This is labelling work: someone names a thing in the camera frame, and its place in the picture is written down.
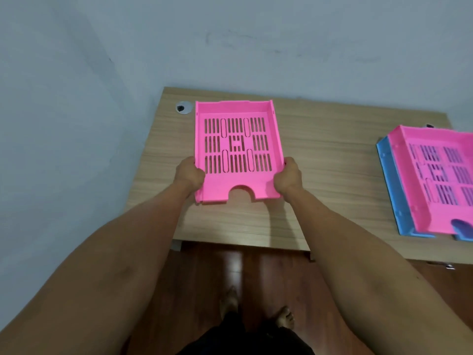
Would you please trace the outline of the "person's right hand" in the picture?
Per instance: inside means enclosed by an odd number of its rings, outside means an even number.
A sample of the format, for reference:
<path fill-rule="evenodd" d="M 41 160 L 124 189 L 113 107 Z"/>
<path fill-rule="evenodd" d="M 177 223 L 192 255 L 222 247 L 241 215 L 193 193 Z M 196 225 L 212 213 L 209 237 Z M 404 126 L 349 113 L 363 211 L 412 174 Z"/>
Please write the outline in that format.
<path fill-rule="evenodd" d="M 294 190 L 303 189 L 302 172 L 294 158 L 284 158 L 283 170 L 274 176 L 274 187 L 283 197 L 287 197 Z"/>

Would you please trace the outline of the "person's left hand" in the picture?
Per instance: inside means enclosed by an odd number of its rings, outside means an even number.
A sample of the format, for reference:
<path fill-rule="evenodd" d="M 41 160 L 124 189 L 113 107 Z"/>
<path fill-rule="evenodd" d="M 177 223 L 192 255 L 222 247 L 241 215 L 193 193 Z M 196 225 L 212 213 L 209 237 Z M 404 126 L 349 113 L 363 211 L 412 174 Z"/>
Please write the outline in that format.
<path fill-rule="evenodd" d="M 196 192 L 200 190 L 200 189 L 192 189 L 191 183 L 189 182 L 188 172 L 190 171 L 191 167 L 197 167 L 195 164 L 194 156 L 187 157 L 179 163 L 179 165 L 176 167 L 174 180 L 173 180 L 173 184 L 183 186 L 184 189 L 186 189 L 189 194 L 191 192 Z"/>

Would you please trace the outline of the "pink plastic paper tray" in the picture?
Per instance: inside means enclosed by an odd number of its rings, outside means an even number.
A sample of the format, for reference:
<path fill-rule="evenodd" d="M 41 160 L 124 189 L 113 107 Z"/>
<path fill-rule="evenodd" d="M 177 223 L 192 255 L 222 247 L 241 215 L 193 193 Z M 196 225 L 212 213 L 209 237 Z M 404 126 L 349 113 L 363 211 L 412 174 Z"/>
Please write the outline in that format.
<path fill-rule="evenodd" d="M 285 165 L 272 100 L 196 102 L 196 167 L 205 172 L 197 203 L 227 202 L 234 188 L 277 199 L 274 175 Z"/>
<path fill-rule="evenodd" d="M 473 242 L 473 133 L 400 125 L 376 149 L 401 235 Z"/>

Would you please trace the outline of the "person's left forearm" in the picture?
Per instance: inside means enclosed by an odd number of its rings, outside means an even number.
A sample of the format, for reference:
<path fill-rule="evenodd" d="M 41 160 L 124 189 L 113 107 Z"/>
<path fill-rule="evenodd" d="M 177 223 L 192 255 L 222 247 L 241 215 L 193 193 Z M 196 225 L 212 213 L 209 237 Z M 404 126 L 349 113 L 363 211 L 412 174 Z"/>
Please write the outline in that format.
<path fill-rule="evenodd" d="M 89 236 L 0 332 L 0 355 L 118 353 L 151 300 L 183 204 L 202 183 L 176 177 Z"/>

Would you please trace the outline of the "person's right forearm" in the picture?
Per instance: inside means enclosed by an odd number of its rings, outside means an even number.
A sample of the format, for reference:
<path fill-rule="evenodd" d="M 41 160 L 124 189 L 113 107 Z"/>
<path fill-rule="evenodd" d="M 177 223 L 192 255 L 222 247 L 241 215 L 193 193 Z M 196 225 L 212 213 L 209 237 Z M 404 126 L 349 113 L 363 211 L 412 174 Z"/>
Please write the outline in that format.
<path fill-rule="evenodd" d="M 342 317 L 375 354 L 473 355 L 473 331 L 403 256 L 300 186 L 284 197 Z"/>

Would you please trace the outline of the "wooden desk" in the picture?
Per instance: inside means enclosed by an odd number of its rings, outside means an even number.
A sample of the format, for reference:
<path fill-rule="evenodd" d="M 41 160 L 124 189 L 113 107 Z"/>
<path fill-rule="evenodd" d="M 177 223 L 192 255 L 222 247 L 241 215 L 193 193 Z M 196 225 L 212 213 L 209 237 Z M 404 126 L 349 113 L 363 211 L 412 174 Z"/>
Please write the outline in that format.
<path fill-rule="evenodd" d="M 444 113 L 356 106 L 165 87 L 125 209 L 155 196 L 173 180 L 175 167 L 193 154 L 194 113 L 180 114 L 179 101 L 273 99 L 284 156 L 293 157 L 304 186 L 332 210 L 356 222 L 407 259 L 473 264 L 473 242 L 452 236 L 398 234 L 376 142 L 397 125 L 451 128 Z M 252 202 L 235 189 L 227 204 L 191 205 L 174 234 L 176 240 L 308 251 L 289 205 Z"/>

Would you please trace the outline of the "blue plastic paper tray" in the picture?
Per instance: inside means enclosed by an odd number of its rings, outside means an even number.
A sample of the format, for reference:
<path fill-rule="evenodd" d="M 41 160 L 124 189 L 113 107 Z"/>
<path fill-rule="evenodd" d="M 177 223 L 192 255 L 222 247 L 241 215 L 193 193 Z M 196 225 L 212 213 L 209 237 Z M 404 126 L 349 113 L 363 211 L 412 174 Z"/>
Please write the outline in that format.
<path fill-rule="evenodd" d="M 408 204 L 405 190 L 399 177 L 397 165 L 393 156 L 393 151 L 388 137 L 382 138 L 376 145 L 383 169 L 385 182 L 393 208 L 394 218 L 397 224 L 399 234 L 417 238 L 435 238 L 438 231 L 418 231 L 412 210 Z M 447 179 L 445 166 L 441 162 L 430 162 L 427 165 L 420 166 L 416 164 L 420 171 L 423 191 L 421 195 L 427 197 L 430 205 L 442 205 L 443 208 L 437 212 L 438 216 L 425 211 L 430 220 L 440 220 L 446 218 L 447 230 L 441 231 L 441 234 L 452 234 L 456 240 L 473 242 L 473 225 L 468 221 L 449 216 L 451 212 L 457 213 L 460 208 L 467 211 L 473 211 L 473 185 L 457 187 L 454 182 Z"/>

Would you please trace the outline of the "person's right foot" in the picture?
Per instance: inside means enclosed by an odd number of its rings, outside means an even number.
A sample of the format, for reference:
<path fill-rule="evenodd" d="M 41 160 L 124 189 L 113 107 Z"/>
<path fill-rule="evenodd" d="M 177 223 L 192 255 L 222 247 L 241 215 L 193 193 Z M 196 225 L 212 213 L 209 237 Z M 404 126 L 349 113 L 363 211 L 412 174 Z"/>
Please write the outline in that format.
<path fill-rule="evenodd" d="M 295 319 L 290 308 L 283 306 L 272 318 L 277 328 L 287 328 L 293 330 L 295 327 Z"/>

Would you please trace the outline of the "person's black shorts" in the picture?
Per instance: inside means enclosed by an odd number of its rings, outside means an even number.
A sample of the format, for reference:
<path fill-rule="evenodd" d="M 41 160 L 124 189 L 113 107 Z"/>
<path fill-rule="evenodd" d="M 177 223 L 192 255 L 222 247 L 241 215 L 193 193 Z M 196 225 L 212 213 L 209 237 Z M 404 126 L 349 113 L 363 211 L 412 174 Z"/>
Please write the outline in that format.
<path fill-rule="evenodd" d="M 257 331 L 246 331 L 241 315 L 226 314 L 217 326 L 186 345 L 176 355 L 315 355 L 292 329 L 264 321 Z"/>

